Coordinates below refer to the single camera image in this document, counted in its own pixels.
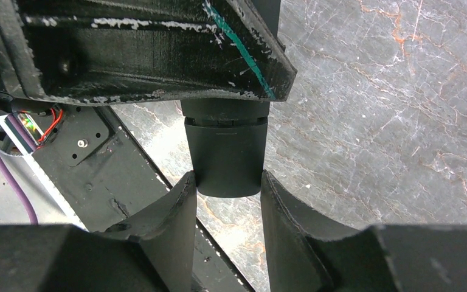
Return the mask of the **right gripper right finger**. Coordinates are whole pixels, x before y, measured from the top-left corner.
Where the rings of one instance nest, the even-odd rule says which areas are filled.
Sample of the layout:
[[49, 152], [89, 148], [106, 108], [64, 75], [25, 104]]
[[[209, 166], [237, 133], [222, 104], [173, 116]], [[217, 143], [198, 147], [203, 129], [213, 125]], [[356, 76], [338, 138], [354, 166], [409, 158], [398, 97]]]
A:
[[270, 172], [261, 213], [272, 291], [467, 291], [467, 224], [374, 224], [321, 214]]

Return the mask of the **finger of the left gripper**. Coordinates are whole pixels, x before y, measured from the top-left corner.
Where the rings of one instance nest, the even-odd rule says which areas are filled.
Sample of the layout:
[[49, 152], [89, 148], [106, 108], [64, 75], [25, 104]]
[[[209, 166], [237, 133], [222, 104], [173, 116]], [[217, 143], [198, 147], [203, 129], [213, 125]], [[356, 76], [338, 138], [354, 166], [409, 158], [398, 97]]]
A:
[[296, 69], [252, 1], [0, 1], [0, 76], [72, 105], [282, 102]]

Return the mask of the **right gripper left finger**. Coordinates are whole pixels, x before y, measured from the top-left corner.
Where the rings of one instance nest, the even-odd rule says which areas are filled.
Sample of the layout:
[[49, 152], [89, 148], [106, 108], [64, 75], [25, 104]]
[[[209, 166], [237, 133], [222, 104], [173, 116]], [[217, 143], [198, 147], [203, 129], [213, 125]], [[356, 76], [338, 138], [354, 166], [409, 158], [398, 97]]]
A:
[[0, 291], [190, 291], [196, 179], [104, 232], [0, 225]]

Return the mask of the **black remote battery cover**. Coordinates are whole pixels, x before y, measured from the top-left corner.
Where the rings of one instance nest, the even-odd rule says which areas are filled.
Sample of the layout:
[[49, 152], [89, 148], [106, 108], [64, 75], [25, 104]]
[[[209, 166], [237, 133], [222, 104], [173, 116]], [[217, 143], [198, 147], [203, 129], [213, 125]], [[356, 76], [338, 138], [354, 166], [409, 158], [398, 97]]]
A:
[[268, 119], [185, 118], [198, 192], [215, 198], [257, 194], [265, 160]]

